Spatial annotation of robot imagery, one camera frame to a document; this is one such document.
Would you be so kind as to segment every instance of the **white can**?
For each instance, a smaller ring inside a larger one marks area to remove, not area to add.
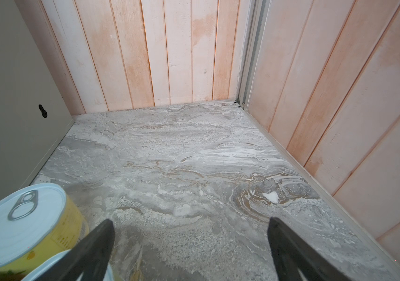
[[[88,232],[59,185],[40,183],[14,192],[0,201],[0,280],[25,276]]]
[[[61,252],[59,254],[54,255],[53,257],[49,258],[46,262],[41,264],[38,268],[33,270],[31,273],[29,273],[25,278],[22,279],[22,281],[34,281],[36,280],[39,276],[41,276],[43,273],[45,273],[48,269],[50,269],[54,264],[57,263],[57,261],[61,260],[63,256],[65,256],[70,250]],[[108,263],[108,267],[106,268],[105,272],[105,277],[103,278],[103,281],[114,281],[114,274],[113,270]]]

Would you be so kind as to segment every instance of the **marble floor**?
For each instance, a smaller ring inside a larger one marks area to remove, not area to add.
[[[91,228],[113,220],[125,280],[276,280],[270,216],[353,280],[394,280],[237,104],[74,118],[34,183],[61,185]]]

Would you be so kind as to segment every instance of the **yellow can label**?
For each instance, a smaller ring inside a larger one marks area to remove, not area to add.
[[[88,233],[88,223],[74,202],[66,195],[66,206],[55,228],[33,249],[0,267],[0,280],[22,279],[52,256],[72,249]]]

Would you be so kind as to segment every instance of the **gray wall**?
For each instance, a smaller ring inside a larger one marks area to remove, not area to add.
[[[15,3],[0,1],[0,199],[28,186],[72,124]]]

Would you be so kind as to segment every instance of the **screw hole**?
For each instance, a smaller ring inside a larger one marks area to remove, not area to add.
[[[42,117],[47,118],[47,111],[45,111],[45,109],[40,104],[39,104],[39,110],[42,113]]]

